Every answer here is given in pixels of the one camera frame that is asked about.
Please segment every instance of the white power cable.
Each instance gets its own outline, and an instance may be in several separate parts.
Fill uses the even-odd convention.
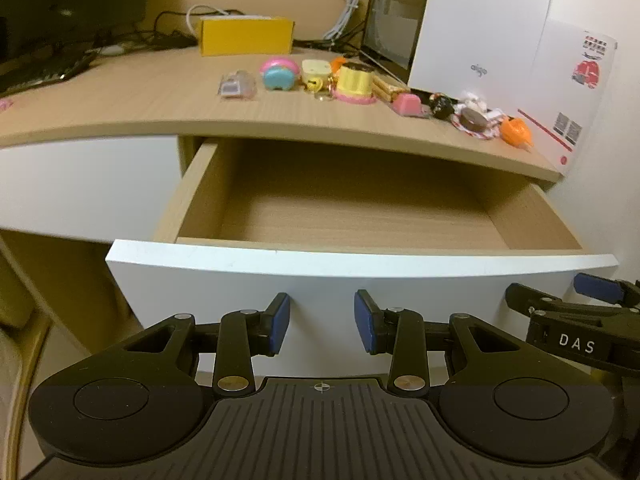
[[[193,28],[193,25],[191,25],[191,13],[196,10],[196,9],[207,9],[212,11],[212,14],[228,14],[228,12],[226,12],[226,10],[222,10],[222,9],[218,9],[217,7],[211,7],[209,5],[202,5],[202,4],[197,4],[197,5],[192,5],[191,7],[189,7],[189,9],[187,10],[187,14],[184,17],[184,21],[186,22],[187,28],[189,29],[189,32],[191,34],[193,34],[193,36],[195,38],[198,37],[198,33],[196,32],[196,30]]]
[[[335,25],[324,34],[322,37],[323,40],[337,40],[340,38],[347,26],[347,23],[349,23],[349,20],[351,19],[353,10],[358,8],[359,1],[360,0],[346,0],[346,4],[338,17],[338,21],[335,22]]]

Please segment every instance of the glass panel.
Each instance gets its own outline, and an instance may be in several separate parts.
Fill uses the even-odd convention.
[[[427,0],[370,0],[364,45],[408,69]]]

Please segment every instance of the open drawer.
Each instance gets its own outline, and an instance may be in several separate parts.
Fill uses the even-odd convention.
[[[562,296],[577,270],[606,275],[524,177],[421,156],[274,140],[201,146],[153,242],[116,240],[107,258],[143,326],[191,312],[200,323],[292,297],[277,358],[258,375],[388,371],[353,320],[366,288],[380,307],[444,322],[468,312],[524,336],[500,309],[521,282]],[[211,367],[210,360],[200,362]]]
[[[206,142],[158,242],[366,253],[581,253],[525,177],[308,142]]]

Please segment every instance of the yellow box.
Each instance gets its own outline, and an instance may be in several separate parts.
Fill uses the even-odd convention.
[[[289,54],[293,22],[271,16],[207,16],[200,20],[200,53]]]

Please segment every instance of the small plastic packet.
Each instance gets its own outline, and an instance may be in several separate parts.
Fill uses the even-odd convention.
[[[256,94],[255,78],[245,70],[224,75],[218,95],[224,98],[252,99]]]

